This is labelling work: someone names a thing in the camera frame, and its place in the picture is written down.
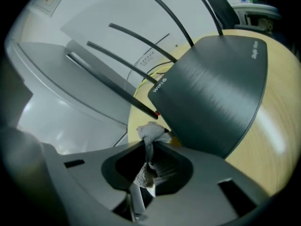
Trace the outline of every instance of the white curved surface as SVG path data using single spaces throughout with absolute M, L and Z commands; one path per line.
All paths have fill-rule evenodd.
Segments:
M 60 45 L 35 42 L 18 43 L 17 46 L 29 60 L 25 63 L 26 66 L 50 90 L 73 97 L 87 107 L 86 111 L 93 110 L 127 124 L 130 104 L 68 59 L 68 49 Z M 69 102 L 68 97 L 62 98 L 76 107 L 78 103 Z
M 163 2 L 175 13 L 190 37 L 216 31 L 214 21 L 201 0 Z M 173 37 L 173 40 L 170 40 L 173 45 L 187 42 L 172 18 L 154 0 L 98 0 L 70 19 L 62 26 L 61 31 L 123 78 L 127 78 L 130 69 L 86 46 L 87 41 L 108 49 L 132 64 L 150 47 L 127 34 L 109 28 L 110 23 L 130 29 L 152 42 L 157 42 L 168 33 Z M 129 82 L 133 85 L 139 84 L 141 77 L 131 77 Z
M 87 108 L 85 113 L 66 103 L 25 66 L 15 46 L 7 51 L 13 66 L 33 93 L 19 121 L 21 130 L 30 132 L 42 142 L 52 144 L 60 154 L 112 147 L 126 133 L 126 125 L 90 112 Z

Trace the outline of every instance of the gray plastic panel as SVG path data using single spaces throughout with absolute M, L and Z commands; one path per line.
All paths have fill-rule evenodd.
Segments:
M 156 197 L 139 220 L 146 226 L 216 226 L 238 218 L 232 205 L 218 186 L 231 178 L 238 187 L 259 205 L 269 197 L 250 178 L 225 160 L 183 147 L 170 149 L 187 157 L 193 164 L 190 181 L 177 193 Z
M 109 157 L 128 149 L 130 145 L 120 145 L 101 151 L 62 155 L 63 162 L 84 160 L 79 166 L 68 168 L 78 183 L 100 204 L 109 210 L 115 209 L 126 197 L 126 192 L 114 189 L 101 173 L 102 163 Z

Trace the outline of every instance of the black cable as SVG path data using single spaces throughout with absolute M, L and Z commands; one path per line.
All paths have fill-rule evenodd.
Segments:
M 153 69 L 157 68 L 158 66 L 160 66 L 160 65 L 165 65 L 165 64 L 169 64 L 169 63 L 171 63 L 171 61 L 168 61 L 168 62 L 164 62 L 164 63 L 158 64 L 158 65 L 156 65 L 155 67 L 151 68 L 151 69 L 147 72 L 147 74 L 148 74 L 149 72 L 151 72 Z
M 158 66 L 160 66 L 160 65 L 165 65 L 165 64 L 169 64 L 169 63 L 171 63 L 171 61 L 168 61 L 168 62 L 164 62 L 164 63 L 158 64 L 158 65 L 156 65 L 155 67 L 151 68 L 151 69 L 147 72 L 147 74 L 148 74 L 150 71 L 152 71 L 153 69 L 157 68 Z
M 155 45 L 159 44 L 163 39 L 165 39 L 167 36 L 169 36 L 170 33 L 168 33 L 167 35 L 165 35 L 162 39 L 160 39 L 157 43 L 155 43 Z M 152 48 L 149 48 L 149 50 L 147 50 L 143 55 L 146 55 L 148 53 L 148 51 L 150 51 Z

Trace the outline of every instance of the chair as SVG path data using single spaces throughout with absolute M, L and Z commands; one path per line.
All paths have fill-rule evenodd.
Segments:
M 238 15 L 227 0 L 208 0 L 223 29 L 243 29 L 266 34 L 266 29 L 240 24 Z

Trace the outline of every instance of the wooden surface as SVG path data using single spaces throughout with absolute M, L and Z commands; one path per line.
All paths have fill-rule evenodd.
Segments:
M 267 36 L 244 30 L 225 30 L 224 34 L 259 38 L 268 46 L 268 76 L 262 104 L 248 133 L 226 161 L 273 195 L 286 185 L 301 151 L 300 63 L 288 49 Z M 171 54 L 180 58 L 188 49 L 186 43 Z M 155 110 L 147 98 L 151 87 L 150 83 L 143 84 L 135 97 Z M 132 106 L 128 141 L 139 141 L 136 128 L 149 121 L 155 120 Z M 156 122 L 169 129 L 161 116 Z

